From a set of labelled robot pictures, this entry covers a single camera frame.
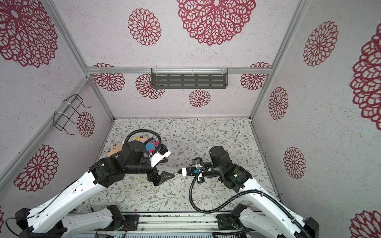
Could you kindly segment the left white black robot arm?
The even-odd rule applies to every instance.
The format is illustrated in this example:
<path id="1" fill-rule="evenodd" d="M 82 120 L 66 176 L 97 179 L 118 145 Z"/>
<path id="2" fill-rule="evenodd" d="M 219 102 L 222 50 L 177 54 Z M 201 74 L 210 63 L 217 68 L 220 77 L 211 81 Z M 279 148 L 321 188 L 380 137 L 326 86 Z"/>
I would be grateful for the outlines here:
<path id="1" fill-rule="evenodd" d="M 111 231 L 121 227 L 124 216 L 116 205 L 82 215 L 71 214 L 71 211 L 89 197 L 123 180 L 125 175 L 145 174 L 155 186 L 172 179 L 174 174 L 160 173 L 156 167 L 170 155 L 171 151 L 163 144 L 149 152 L 141 141 L 124 143 L 49 201 L 33 209 L 17 211 L 16 224 L 22 229 L 18 237 L 68 238 L 91 230 Z"/>

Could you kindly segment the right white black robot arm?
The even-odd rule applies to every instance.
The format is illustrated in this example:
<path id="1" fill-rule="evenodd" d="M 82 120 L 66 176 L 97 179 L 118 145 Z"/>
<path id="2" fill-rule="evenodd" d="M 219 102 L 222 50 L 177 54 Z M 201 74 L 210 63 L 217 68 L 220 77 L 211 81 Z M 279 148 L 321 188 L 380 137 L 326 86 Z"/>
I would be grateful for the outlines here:
<path id="1" fill-rule="evenodd" d="M 267 192 L 256 179 L 243 167 L 234 164 L 228 152 L 222 146 L 210 149 L 211 162 L 204 162 L 202 158 L 195 158 L 192 164 L 179 172 L 183 176 L 192 177 L 191 185 L 203 183 L 205 178 L 217 177 L 228 189 L 235 191 L 235 195 L 216 208 L 204 210 L 198 208 L 189 189 L 191 207 L 202 214 L 212 214 L 222 210 L 234 200 L 243 197 L 263 214 L 257 215 L 243 204 L 238 204 L 230 213 L 233 227 L 247 231 L 256 231 L 267 238 L 317 238 L 318 222 L 309 217 L 303 218 L 291 209 L 280 203 Z"/>

